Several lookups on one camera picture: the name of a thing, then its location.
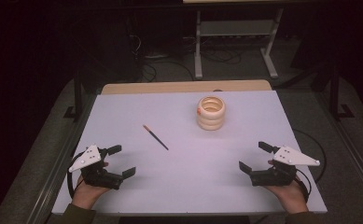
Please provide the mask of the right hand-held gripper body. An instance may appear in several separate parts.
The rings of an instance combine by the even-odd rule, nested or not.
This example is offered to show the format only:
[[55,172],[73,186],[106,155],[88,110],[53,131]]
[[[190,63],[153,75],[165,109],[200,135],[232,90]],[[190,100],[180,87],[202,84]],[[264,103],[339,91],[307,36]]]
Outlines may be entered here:
[[263,171],[252,171],[249,175],[253,186],[288,186],[297,175],[297,165],[319,166],[313,159],[292,147],[279,147],[272,153],[272,167]]

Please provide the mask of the white metal stand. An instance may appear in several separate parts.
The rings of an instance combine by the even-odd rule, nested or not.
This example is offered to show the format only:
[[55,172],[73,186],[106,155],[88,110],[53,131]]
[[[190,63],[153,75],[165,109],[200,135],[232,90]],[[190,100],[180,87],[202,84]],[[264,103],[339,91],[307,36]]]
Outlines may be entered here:
[[195,77],[197,79],[202,79],[202,37],[264,35],[269,37],[269,40],[266,47],[260,49],[260,54],[265,62],[270,78],[278,78],[278,74],[272,62],[271,51],[283,12],[284,10],[282,8],[278,8],[275,17],[271,20],[201,21],[201,12],[198,11],[194,52]]

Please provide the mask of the metal floor rail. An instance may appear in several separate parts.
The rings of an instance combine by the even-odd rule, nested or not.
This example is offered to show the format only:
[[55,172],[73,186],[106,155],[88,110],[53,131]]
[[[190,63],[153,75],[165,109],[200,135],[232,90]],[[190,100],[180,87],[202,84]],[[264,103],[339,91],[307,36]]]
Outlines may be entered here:
[[27,161],[27,179],[35,196],[25,224],[46,224],[95,99],[94,94],[83,94],[78,118],[65,117],[76,101],[71,95],[56,101]]
[[331,126],[342,140],[342,143],[350,154],[356,171],[363,182],[363,159],[357,151],[356,145],[352,142],[351,137],[343,128],[341,121],[339,119],[336,119],[336,117],[329,111],[328,102],[326,101],[325,96],[322,93],[315,93],[314,97],[316,98],[320,107],[324,110],[324,113],[326,114],[327,119],[331,123]]

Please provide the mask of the white table mat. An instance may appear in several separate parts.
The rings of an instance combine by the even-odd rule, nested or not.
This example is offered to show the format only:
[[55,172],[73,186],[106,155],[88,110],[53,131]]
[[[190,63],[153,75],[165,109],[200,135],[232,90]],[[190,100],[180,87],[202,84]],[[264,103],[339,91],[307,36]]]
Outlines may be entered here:
[[[102,196],[94,208],[121,216],[253,215],[280,213],[276,197],[252,185],[239,169],[266,170],[272,146],[299,145],[275,91],[220,91],[225,122],[216,131],[197,124],[204,97],[193,93],[100,95],[77,146],[121,145],[107,157],[108,172],[135,167],[133,177]],[[147,132],[145,124],[169,148]]]

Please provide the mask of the dark pencil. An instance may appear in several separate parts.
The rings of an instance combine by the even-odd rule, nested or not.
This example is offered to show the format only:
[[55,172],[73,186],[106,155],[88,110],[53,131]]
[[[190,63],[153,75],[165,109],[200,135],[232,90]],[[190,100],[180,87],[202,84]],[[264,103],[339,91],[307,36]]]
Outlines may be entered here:
[[149,132],[149,134],[166,150],[169,150],[169,148],[159,139],[159,137],[154,134],[145,124],[143,124],[144,129]]

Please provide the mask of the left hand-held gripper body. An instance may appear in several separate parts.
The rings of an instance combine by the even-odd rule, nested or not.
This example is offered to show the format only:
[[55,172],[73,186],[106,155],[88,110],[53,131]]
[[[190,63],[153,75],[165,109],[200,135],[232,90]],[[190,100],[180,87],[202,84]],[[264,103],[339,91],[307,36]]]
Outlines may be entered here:
[[88,185],[119,189],[123,182],[122,175],[108,173],[105,169],[107,150],[108,148],[98,148],[96,145],[87,147],[72,159],[68,174],[71,176],[73,172],[79,170]]

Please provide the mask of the person's right hand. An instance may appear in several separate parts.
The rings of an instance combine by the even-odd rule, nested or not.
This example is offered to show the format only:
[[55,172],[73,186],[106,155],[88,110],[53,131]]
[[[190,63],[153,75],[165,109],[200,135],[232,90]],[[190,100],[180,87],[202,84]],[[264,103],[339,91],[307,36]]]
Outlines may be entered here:
[[288,214],[309,211],[302,188],[297,181],[293,180],[288,186],[265,186],[265,189],[275,195]]

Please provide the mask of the black stand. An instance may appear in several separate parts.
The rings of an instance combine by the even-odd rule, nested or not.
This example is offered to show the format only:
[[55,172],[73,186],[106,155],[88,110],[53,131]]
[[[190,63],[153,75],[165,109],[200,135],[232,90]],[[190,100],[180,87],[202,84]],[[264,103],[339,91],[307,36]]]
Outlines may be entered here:
[[68,106],[63,116],[66,119],[72,119],[73,121],[78,121],[82,114],[82,85],[80,81],[79,71],[75,72],[73,81],[74,81],[74,105]]
[[340,89],[340,76],[337,66],[334,65],[330,79],[329,90],[329,112],[331,116],[340,121],[344,118],[353,118],[354,114],[348,105],[339,104],[339,89]]

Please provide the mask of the person's left hand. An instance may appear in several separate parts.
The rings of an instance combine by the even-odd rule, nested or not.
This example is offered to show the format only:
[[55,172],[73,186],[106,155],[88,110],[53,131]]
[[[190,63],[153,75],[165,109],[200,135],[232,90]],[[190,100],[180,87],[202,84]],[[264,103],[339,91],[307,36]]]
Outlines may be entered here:
[[99,198],[108,191],[108,188],[86,184],[81,175],[77,180],[77,187],[71,204],[82,209],[91,210]]

